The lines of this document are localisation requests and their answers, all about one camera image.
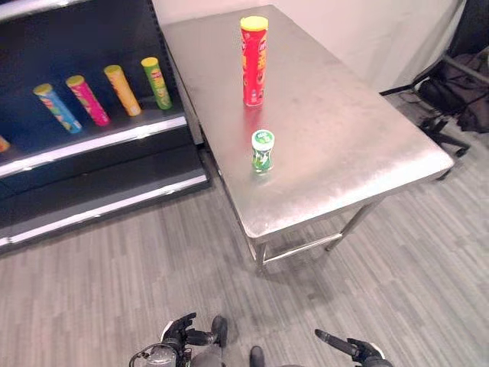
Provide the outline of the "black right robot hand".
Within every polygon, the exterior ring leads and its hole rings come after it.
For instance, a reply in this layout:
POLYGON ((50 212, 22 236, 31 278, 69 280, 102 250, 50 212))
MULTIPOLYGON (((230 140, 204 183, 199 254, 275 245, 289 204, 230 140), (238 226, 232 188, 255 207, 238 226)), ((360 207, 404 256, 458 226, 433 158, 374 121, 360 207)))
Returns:
POLYGON ((346 340, 339 339, 337 336, 333 336, 321 329, 315 329, 314 333, 324 343, 350 356, 351 360, 360 366, 393 366, 385 358, 383 351, 373 343, 352 338, 347 338, 346 340))

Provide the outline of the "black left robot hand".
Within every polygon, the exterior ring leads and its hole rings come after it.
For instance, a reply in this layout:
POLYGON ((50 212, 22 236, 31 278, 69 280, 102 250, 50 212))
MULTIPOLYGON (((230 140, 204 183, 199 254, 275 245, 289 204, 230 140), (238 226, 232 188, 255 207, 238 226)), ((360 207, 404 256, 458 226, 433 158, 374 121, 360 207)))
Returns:
POLYGON ((201 331, 192 328, 193 321, 196 318, 196 312, 170 321, 162 332, 160 341, 162 343, 172 342, 179 347, 186 345, 207 346, 217 341, 217 336, 211 331, 201 331))

